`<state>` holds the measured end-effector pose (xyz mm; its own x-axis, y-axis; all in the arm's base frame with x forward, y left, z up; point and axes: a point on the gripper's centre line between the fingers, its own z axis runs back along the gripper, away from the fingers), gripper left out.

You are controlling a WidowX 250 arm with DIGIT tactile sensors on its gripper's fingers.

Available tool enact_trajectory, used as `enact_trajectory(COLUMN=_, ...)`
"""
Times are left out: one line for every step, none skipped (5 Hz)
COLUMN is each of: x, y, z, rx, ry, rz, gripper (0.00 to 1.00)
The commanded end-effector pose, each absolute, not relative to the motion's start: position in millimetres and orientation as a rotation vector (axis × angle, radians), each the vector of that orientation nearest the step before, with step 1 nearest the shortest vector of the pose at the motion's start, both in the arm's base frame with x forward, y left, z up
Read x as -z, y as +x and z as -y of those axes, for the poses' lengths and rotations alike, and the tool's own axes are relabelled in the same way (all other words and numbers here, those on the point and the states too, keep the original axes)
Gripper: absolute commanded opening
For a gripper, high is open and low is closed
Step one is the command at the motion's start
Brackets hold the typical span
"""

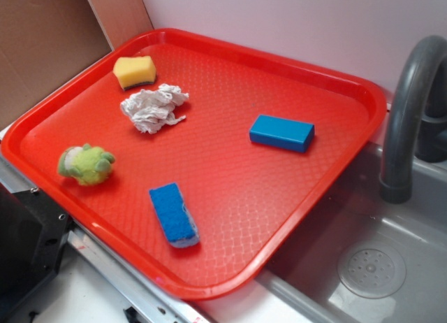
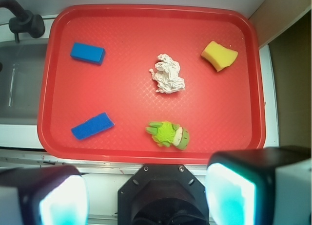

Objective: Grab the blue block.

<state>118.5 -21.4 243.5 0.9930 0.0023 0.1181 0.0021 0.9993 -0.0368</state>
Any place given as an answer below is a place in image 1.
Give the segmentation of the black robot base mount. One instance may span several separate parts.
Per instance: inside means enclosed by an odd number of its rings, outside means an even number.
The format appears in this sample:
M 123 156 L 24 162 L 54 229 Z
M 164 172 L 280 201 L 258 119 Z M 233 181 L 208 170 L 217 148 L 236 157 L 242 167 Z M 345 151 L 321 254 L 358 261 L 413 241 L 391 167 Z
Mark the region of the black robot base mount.
M 1 186 L 1 321 L 58 272 L 70 215 L 44 191 Z

